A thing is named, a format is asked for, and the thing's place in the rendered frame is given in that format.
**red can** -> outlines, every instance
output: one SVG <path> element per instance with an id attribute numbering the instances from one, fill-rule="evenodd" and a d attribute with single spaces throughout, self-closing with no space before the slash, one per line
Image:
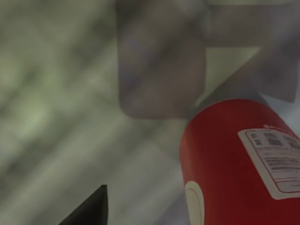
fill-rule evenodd
<path id="1" fill-rule="evenodd" d="M 185 129 L 180 160 L 191 224 L 300 224 L 300 140 L 268 106 L 206 108 Z"/>

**sticker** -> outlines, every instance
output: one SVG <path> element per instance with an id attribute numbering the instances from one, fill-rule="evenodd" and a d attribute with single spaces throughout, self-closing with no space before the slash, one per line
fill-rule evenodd
<path id="1" fill-rule="evenodd" d="M 188 215 L 191 225 L 204 225 L 204 198 L 199 185 L 189 181 L 185 185 Z"/>
<path id="2" fill-rule="evenodd" d="M 273 129 L 238 133 L 274 199 L 300 197 L 300 140 Z"/>

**blurred background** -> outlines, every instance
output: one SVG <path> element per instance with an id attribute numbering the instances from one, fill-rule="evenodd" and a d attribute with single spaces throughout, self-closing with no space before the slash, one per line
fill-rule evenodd
<path id="1" fill-rule="evenodd" d="M 292 0 L 0 0 L 0 224 L 58 224 L 108 185 L 110 225 L 187 225 L 179 142 L 204 107 L 299 126 Z"/>

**red container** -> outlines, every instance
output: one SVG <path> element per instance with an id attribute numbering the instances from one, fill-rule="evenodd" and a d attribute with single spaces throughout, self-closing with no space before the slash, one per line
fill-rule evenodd
<path id="1" fill-rule="evenodd" d="M 184 131 L 180 160 L 191 224 L 300 224 L 300 140 L 269 107 L 206 108 Z"/>

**black object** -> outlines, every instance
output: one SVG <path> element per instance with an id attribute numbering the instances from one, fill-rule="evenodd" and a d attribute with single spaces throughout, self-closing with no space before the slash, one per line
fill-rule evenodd
<path id="1" fill-rule="evenodd" d="M 107 185 L 102 185 L 60 225 L 107 225 L 108 197 Z"/>

